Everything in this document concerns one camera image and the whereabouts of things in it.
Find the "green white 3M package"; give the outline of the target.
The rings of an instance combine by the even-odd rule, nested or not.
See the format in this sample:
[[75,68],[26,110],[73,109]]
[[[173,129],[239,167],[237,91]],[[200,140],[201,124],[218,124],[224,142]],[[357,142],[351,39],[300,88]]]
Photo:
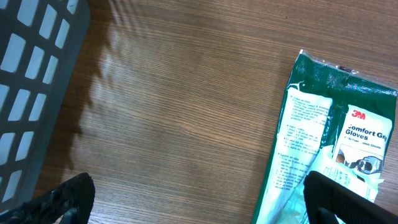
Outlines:
[[276,223],[321,148],[361,180],[381,179],[397,89],[301,50],[284,90],[253,223]]

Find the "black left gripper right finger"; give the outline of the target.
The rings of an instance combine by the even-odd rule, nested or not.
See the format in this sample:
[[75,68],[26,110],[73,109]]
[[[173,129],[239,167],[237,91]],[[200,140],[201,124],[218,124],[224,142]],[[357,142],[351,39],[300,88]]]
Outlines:
[[360,197],[323,174],[311,171],[303,195],[310,224],[396,224],[397,215]]

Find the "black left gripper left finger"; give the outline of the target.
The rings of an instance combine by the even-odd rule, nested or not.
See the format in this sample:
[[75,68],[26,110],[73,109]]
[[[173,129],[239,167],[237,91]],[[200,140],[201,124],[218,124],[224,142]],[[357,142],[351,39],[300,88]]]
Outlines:
[[95,199],[95,185],[84,172],[58,188],[23,203],[1,215],[5,224],[79,223],[87,224]]

